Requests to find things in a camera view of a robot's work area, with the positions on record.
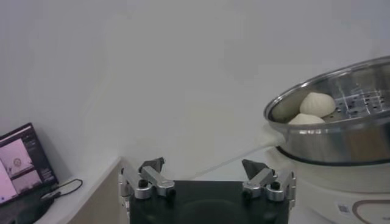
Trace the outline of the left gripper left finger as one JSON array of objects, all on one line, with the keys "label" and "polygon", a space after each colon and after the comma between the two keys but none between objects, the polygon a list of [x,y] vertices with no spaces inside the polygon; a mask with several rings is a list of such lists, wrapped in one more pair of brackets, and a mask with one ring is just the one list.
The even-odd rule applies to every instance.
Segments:
[{"label": "left gripper left finger", "polygon": [[153,189],[157,195],[170,197],[176,194],[175,182],[161,175],[165,163],[163,157],[144,161],[138,169],[134,169],[128,161],[120,163],[120,195],[124,198],[133,195],[136,199],[151,198]]}]

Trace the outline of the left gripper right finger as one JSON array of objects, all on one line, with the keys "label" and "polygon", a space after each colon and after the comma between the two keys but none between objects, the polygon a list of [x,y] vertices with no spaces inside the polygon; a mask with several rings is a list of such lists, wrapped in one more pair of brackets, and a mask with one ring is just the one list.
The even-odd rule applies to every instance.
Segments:
[{"label": "left gripper right finger", "polygon": [[247,181],[243,182],[245,200],[259,198],[262,195],[269,201],[295,201],[296,176],[289,170],[276,171],[265,163],[244,159],[241,161]]}]

